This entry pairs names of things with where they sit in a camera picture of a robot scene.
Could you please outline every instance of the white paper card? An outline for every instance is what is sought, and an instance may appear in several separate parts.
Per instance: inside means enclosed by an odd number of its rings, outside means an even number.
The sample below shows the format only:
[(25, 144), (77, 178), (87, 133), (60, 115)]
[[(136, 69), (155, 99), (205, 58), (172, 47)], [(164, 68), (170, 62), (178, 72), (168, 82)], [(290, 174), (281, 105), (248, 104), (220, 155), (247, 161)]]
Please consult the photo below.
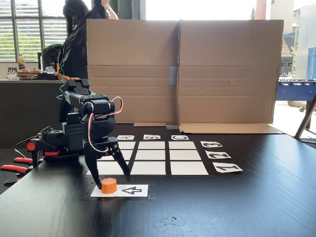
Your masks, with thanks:
[(208, 175), (202, 161), (171, 161), (172, 175)]
[(169, 142), (169, 149), (196, 150), (194, 142)]
[(117, 137), (118, 140), (134, 140), (133, 135), (120, 135)]
[(172, 135), (171, 136), (172, 140), (188, 140), (188, 136), (185, 135)]
[(136, 142), (118, 142), (121, 150), (133, 150)]
[(147, 197), (148, 184), (118, 184), (117, 191), (112, 194), (104, 194), (94, 187), (91, 197), (93, 198), (112, 198), (112, 197)]
[(138, 150), (135, 160), (165, 160), (166, 154), (164, 150)]
[(231, 173), (231, 172), (242, 171), (242, 169), (240, 169), (235, 164), (213, 162), (213, 165), (214, 165), (216, 171), (218, 171), (220, 173)]
[(151, 149), (164, 149), (164, 142), (139, 142), (138, 149), (151, 150)]
[(165, 161), (135, 161), (131, 175), (165, 175)]
[[(130, 160), (133, 150), (121, 150), (124, 160)], [(98, 160), (114, 160), (113, 156), (102, 157)]]
[(213, 148), (213, 147), (223, 147), (220, 143), (218, 142), (201, 142), (203, 147), (207, 148)]
[(144, 135), (144, 140), (157, 140), (160, 139), (159, 135)]
[(123, 171), (116, 161), (99, 161), (97, 162), (97, 167), (99, 170), (99, 175), (120, 175)]
[(197, 150), (170, 150), (170, 160), (201, 160)]
[(231, 158), (226, 152), (209, 152), (205, 151), (207, 154), (207, 157), (210, 159), (227, 159)]

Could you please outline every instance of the cardboard sheet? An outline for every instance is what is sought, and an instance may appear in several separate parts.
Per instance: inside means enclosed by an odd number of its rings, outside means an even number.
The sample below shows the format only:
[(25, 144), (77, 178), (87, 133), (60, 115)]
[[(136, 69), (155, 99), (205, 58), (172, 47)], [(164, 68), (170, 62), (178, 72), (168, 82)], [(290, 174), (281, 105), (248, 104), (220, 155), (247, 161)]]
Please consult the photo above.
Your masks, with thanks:
[(272, 123), (282, 30), (279, 20), (181, 21), (178, 123)]
[[(169, 67), (88, 66), (93, 92), (123, 99), (115, 118), (124, 123), (176, 122), (176, 85), (170, 85), (169, 73)], [(115, 105), (119, 108), (120, 100)]]
[(88, 65), (178, 66), (178, 36), (178, 21), (88, 19)]
[(135, 122), (134, 127), (165, 127), (165, 122)]
[(279, 134), (281, 131), (265, 123), (183, 123), (185, 133)]

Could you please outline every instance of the window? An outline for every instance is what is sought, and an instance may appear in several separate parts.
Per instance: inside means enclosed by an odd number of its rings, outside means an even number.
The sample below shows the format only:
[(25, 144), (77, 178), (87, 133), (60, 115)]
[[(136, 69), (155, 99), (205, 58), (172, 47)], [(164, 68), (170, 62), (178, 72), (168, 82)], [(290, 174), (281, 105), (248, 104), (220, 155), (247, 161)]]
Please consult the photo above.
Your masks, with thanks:
[[(90, 10), (92, 0), (83, 1)], [(63, 43), (64, 5), (65, 0), (0, 0), (0, 62), (16, 62), (19, 53), (35, 62), (38, 52)]]
[(12, 20), (0, 20), (0, 62), (12, 61), (15, 61)]

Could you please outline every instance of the number card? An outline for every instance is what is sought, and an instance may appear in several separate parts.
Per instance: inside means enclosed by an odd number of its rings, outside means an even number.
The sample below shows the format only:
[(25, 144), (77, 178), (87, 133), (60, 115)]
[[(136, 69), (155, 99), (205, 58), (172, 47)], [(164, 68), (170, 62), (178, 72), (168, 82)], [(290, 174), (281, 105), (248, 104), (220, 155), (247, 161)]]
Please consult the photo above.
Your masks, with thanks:
[(172, 135), (171, 136), (172, 140), (188, 140), (188, 136), (185, 135)]
[(210, 159), (227, 159), (231, 158), (226, 152), (208, 152), (206, 151), (207, 157)]
[(231, 173), (231, 172), (242, 171), (242, 169), (240, 169), (235, 164), (213, 162), (213, 165), (214, 165), (216, 171), (218, 171), (220, 173)]
[(117, 137), (118, 140), (134, 140), (133, 135), (120, 135)]
[(160, 139), (159, 135), (144, 135), (144, 140), (156, 140)]
[(202, 144), (203, 147), (206, 147), (206, 148), (223, 147), (218, 142), (201, 142), (201, 144)]

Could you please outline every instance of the black cable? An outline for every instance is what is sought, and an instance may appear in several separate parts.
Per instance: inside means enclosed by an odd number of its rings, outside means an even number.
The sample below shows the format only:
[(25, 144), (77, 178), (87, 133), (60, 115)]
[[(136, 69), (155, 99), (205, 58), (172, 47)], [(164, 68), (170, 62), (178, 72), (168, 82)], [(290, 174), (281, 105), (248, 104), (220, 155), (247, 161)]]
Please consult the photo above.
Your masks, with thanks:
[(19, 152), (16, 148), (17, 148), (18, 146), (22, 145), (23, 143), (26, 143), (26, 142), (32, 140), (33, 138), (37, 138), (37, 137), (38, 137), (38, 135), (33, 136), (33, 137), (30, 137), (30, 138), (28, 138), (28, 139), (25, 139), (25, 140), (22, 141), (22, 142), (19, 142), (18, 144), (14, 145), (14, 147), (13, 147), (14, 150), (15, 150), (17, 153), (19, 153), (21, 156), (23, 156), (24, 158), (26, 158), (25, 155), (23, 155), (21, 152)]

